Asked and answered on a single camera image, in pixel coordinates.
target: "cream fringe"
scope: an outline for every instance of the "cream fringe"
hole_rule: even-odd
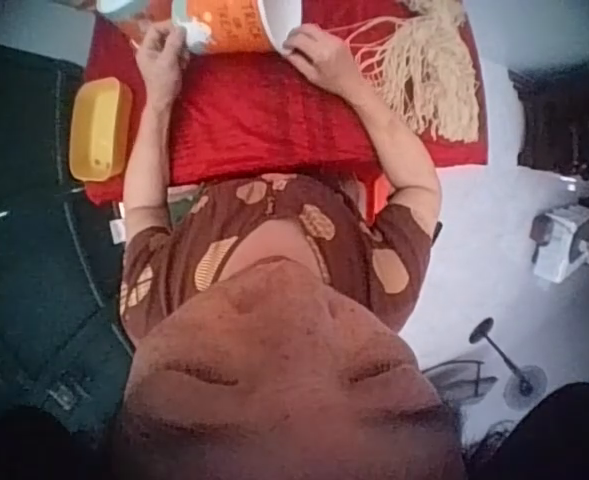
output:
[[[475,142],[479,137],[476,71],[459,34],[466,21],[460,0],[397,0],[419,13],[408,19],[379,17],[356,25],[346,42],[363,75],[416,133]],[[395,32],[375,42],[359,35],[381,24]]]

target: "brown patterned shirt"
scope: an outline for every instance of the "brown patterned shirt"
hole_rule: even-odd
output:
[[[151,227],[125,252],[121,319],[137,343],[215,283],[238,245],[267,220],[305,233],[323,280],[400,330],[414,310],[431,239],[409,208],[390,204],[369,227],[351,199],[321,181],[266,174],[207,187],[173,231]]]

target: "short sleeve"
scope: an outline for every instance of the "short sleeve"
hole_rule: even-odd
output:
[[[430,262],[432,240],[412,211],[389,204],[370,229],[371,308],[400,330],[414,310]]]
[[[161,269],[169,238],[168,229],[150,227],[125,248],[120,314],[123,329],[134,345],[163,320]]]

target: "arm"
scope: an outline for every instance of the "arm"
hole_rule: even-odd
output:
[[[149,227],[170,226],[168,132],[172,104],[181,87],[184,42],[183,29],[168,22],[152,25],[136,56],[147,100],[125,172],[123,203],[128,243]]]
[[[390,203],[405,205],[432,236],[441,209],[441,186],[423,142],[392,112],[361,75],[347,45],[315,25],[303,25],[284,45],[286,58],[310,82],[354,108],[395,189]]]

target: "tiled floor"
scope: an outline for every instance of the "tiled floor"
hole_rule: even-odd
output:
[[[495,421],[522,415],[502,399],[505,367],[486,347],[467,343],[485,317],[496,319],[494,338],[517,363],[546,370],[550,389],[589,381],[589,269],[562,285],[537,280],[528,239],[537,213],[574,202],[578,194],[554,175],[516,166],[523,119],[506,67],[589,59],[589,0],[465,0],[465,5],[482,60],[489,165],[440,172],[445,229],[403,336],[423,366],[466,356],[486,359],[488,370],[499,376],[486,400],[468,412],[467,433],[475,436]],[[88,14],[45,0],[0,1],[0,43],[80,64],[87,58],[92,22]]]

